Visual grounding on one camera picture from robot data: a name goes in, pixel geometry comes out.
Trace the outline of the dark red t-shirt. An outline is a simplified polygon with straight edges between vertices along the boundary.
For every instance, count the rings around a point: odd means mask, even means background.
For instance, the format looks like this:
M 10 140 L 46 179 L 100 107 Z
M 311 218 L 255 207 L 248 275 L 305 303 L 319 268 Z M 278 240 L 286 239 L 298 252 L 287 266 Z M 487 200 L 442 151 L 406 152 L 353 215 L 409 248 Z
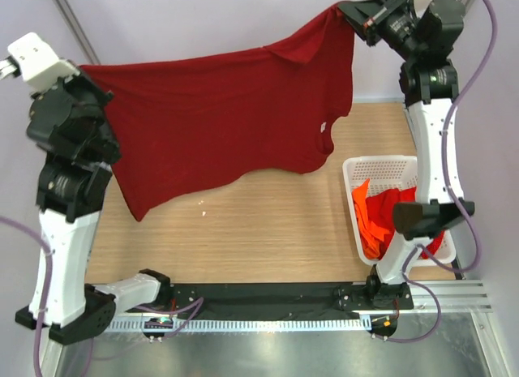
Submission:
M 263 47 L 179 61 L 84 67 L 114 94 L 106 114 L 131 215 L 260 169 L 307 174 L 351 110 L 354 30 L 331 6 Z

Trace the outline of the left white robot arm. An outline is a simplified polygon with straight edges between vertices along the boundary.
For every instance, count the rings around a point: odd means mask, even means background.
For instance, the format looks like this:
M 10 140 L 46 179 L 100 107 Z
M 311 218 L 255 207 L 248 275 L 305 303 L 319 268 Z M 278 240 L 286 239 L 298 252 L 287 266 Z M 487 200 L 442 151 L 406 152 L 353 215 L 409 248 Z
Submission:
M 111 168 L 121 157 L 105 115 L 113 95 L 77 67 L 45 75 L 32 94 L 26 131 L 45 152 L 36 193 L 45 247 L 32 300 L 15 320 L 72 345 L 99 336 L 114 316 L 137 306 L 165 311 L 172 293 L 169 278 L 150 269 L 107 285 L 85 282 Z

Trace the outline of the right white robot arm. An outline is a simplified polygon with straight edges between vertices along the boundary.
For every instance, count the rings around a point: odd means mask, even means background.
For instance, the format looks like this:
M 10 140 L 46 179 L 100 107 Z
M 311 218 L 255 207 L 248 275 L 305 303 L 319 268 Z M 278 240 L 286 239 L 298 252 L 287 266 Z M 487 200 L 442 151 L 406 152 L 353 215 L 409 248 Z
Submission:
M 412 202 L 392 211 L 396 233 L 384 257 L 373 266 L 364 286 L 344 298 L 373 309 L 389 308 L 409 293 L 405 275 L 421 252 L 442 232 L 472 216 L 475 204 L 464 198 L 454 144 L 457 71 L 449 54 L 464 28 L 465 7 L 458 0 L 431 0 L 417 15 L 415 0 L 343 1 L 338 9 L 369 46 L 385 41 L 403 58 L 399 84 L 417 152 L 418 184 Z

